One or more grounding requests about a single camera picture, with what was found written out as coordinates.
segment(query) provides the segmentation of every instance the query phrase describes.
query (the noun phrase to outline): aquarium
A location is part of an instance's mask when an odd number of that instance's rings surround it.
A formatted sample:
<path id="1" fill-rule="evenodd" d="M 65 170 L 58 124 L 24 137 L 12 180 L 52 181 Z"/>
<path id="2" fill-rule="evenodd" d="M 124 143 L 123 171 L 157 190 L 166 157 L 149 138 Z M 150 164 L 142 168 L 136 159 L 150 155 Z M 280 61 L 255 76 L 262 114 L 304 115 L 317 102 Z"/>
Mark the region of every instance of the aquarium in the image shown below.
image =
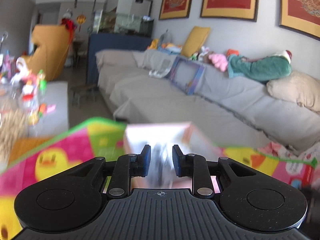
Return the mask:
<path id="1" fill-rule="evenodd" d="M 120 33 L 151 37 L 153 19 L 148 16 L 104 12 L 97 10 L 93 13 L 93 33 Z"/>

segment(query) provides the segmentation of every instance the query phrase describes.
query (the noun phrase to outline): yellow chair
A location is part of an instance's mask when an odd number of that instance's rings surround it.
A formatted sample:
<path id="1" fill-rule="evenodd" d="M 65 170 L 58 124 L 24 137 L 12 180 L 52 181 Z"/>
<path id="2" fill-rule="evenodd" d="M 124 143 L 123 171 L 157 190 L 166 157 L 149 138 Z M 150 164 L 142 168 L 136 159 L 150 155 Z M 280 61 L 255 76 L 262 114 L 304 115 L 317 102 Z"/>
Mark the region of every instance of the yellow chair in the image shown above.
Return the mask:
<path id="1" fill-rule="evenodd" d="M 62 25 L 36 25 L 31 41 L 38 46 L 32 56 L 23 56 L 34 74 L 41 69 L 46 80 L 57 78 L 69 52 L 69 32 Z"/>

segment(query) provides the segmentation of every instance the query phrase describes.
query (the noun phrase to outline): ridged gray surface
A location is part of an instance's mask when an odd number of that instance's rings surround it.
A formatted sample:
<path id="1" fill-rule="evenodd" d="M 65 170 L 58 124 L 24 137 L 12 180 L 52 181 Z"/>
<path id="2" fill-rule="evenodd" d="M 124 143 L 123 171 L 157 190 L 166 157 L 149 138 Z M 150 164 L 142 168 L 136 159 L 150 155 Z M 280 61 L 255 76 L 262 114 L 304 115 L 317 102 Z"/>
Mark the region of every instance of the ridged gray surface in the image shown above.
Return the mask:
<path id="1" fill-rule="evenodd" d="M 25 229 L 15 240 L 308 239 L 296 229 L 253 233 L 230 223 L 211 200 L 195 198 L 186 189 L 162 191 L 135 189 L 128 198 L 111 200 L 99 218 L 79 230 L 42 234 Z"/>

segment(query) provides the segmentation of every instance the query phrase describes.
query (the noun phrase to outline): floor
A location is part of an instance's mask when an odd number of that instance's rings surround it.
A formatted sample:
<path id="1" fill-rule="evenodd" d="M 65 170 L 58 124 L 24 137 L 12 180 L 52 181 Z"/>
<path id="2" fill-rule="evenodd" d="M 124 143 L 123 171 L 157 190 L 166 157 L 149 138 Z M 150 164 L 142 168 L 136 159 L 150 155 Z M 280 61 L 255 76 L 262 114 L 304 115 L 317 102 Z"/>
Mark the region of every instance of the floor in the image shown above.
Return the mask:
<path id="1" fill-rule="evenodd" d="M 107 108 L 102 95 L 99 91 L 96 92 L 96 102 L 94 102 L 92 96 L 88 98 L 81 98 L 80 108 L 71 104 L 72 93 L 70 88 L 74 86 L 85 84 L 85 64 L 86 60 L 81 59 L 77 69 L 64 68 L 62 74 L 57 81 L 68 82 L 68 109 L 69 109 L 69 124 L 70 128 L 80 124 L 81 122 L 91 117 L 104 117 L 113 119 L 112 113 Z"/>

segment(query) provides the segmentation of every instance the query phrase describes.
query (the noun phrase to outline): yellow lantern decoration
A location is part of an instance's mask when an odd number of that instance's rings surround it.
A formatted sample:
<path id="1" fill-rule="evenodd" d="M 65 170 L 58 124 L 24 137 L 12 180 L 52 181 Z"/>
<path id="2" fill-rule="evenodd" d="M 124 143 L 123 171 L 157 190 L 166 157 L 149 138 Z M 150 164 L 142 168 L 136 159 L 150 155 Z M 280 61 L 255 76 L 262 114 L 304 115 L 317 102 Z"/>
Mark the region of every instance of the yellow lantern decoration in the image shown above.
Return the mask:
<path id="1" fill-rule="evenodd" d="M 84 24 L 86 20 L 87 20 L 87 17 L 84 16 L 83 14 L 80 14 L 77 17 L 77 23 L 79 24 L 79 32 L 80 32 L 80 29 L 81 29 L 81 25 Z"/>

